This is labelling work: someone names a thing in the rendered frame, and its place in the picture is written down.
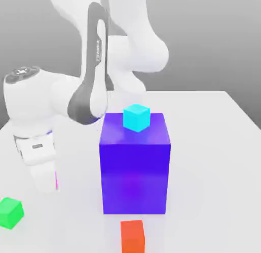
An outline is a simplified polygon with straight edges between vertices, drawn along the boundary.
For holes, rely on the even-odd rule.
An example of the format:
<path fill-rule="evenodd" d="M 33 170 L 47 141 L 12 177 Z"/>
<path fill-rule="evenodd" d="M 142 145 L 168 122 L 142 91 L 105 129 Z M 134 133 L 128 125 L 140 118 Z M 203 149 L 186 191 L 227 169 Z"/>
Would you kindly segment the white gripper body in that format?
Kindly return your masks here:
<path fill-rule="evenodd" d="M 30 138 L 14 136 L 14 141 L 18 153 L 27 166 L 53 161 L 56 157 L 52 132 Z"/>

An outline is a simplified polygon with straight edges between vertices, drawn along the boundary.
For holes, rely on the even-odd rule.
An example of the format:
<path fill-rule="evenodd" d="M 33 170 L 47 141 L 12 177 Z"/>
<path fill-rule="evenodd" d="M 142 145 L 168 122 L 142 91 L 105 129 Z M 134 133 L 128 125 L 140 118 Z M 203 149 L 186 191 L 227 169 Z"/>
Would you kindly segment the small green cube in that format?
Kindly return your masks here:
<path fill-rule="evenodd" d="M 22 202 L 13 198 L 4 197 L 0 201 L 0 227 L 14 228 L 24 217 Z"/>

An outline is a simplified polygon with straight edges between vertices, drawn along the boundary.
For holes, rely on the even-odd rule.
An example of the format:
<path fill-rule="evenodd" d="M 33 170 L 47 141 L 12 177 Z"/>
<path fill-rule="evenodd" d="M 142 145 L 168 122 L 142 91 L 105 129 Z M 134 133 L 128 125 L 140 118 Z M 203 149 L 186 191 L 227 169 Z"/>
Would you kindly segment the small cyan cube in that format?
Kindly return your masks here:
<path fill-rule="evenodd" d="M 123 126 L 134 132 L 141 132 L 150 126 L 150 109 L 133 104 L 123 110 Z"/>

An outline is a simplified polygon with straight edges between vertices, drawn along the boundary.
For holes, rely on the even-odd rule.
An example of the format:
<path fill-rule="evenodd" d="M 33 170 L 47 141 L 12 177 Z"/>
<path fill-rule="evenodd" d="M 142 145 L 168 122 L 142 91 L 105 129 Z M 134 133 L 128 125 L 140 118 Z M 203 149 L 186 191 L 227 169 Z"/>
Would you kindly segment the small orange cube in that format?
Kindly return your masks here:
<path fill-rule="evenodd" d="M 122 253 L 145 253 L 145 235 L 142 220 L 122 221 Z"/>

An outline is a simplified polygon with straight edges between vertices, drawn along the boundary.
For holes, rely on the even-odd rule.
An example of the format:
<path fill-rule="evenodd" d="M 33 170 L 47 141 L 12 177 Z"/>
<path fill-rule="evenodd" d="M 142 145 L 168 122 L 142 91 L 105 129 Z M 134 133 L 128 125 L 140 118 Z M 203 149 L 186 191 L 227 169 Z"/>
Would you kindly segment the large purple box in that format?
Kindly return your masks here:
<path fill-rule="evenodd" d="M 104 214 L 165 214 L 171 142 L 162 113 L 141 132 L 106 114 L 99 142 Z"/>

